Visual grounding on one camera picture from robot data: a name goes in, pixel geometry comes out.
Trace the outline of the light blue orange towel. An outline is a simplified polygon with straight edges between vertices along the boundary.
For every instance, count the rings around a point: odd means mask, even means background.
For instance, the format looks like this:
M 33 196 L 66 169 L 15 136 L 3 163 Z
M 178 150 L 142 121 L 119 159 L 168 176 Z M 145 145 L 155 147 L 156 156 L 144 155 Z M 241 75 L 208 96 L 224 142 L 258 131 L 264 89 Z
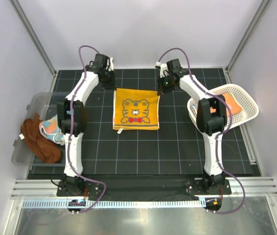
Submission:
M 39 124 L 39 131 L 43 137 L 59 144 L 61 146 L 65 145 L 64 135 L 58 126 L 57 115 L 54 117 L 44 120 Z

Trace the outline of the orange polka dot towel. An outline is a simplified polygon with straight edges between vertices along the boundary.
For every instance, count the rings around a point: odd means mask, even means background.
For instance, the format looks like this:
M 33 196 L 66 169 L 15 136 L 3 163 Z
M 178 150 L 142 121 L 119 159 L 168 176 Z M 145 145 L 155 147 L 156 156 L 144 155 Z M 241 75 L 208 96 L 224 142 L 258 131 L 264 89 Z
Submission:
M 231 92 L 223 93 L 222 95 L 224 96 L 225 102 L 229 106 L 232 115 L 242 112 L 243 108 L 239 105 L 236 98 L 233 96 L 233 94 Z M 196 103 L 191 106 L 191 110 L 195 115 L 197 115 L 198 106 Z M 210 112 L 215 113 L 216 109 L 211 107 Z M 227 112 L 227 117 L 229 117 L 230 115 L 229 115 L 229 111 L 227 108 L 226 108 L 226 112 Z

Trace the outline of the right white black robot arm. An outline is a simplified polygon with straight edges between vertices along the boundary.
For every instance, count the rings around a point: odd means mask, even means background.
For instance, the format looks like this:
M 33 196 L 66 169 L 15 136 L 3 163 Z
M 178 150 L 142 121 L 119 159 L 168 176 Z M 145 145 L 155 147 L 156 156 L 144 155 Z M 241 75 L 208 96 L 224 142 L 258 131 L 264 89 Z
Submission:
M 195 127 L 203 136 L 205 164 L 202 175 L 202 188 L 208 194 L 219 194 L 225 184 L 221 152 L 223 131 L 227 125 L 227 108 L 223 95 L 214 95 L 197 78 L 186 72 L 178 59 L 167 63 L 156 62 L 160 70 L 158 80 L 159 95 L 173 91 L 175 87 L 185 91 L 197 105 Z

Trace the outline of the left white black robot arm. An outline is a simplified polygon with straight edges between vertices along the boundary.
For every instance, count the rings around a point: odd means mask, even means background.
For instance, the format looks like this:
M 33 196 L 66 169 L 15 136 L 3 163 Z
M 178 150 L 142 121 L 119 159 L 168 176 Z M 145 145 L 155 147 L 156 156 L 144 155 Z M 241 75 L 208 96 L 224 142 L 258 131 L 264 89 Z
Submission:
M 80 196 L 85 191 L 82 178 L 81 147 L 87 127 L 86 101 L 93 89 L 102 83 L 104 89 L 116 89 L 113 58 L 97 53 L 84 67 L 81 78 L 64 100 L 57 102 L 57 123 L 65 141 L 64 176 L 58 194 Z

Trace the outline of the yellow blue patterned towel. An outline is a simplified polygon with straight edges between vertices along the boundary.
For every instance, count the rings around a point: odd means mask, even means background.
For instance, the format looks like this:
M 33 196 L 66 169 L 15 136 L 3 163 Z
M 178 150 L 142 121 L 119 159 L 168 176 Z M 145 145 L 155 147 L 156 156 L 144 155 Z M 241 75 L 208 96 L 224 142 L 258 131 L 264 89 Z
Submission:
M 157 91 L 117 88 L 113 96 L 114 130 L 158 130 Z

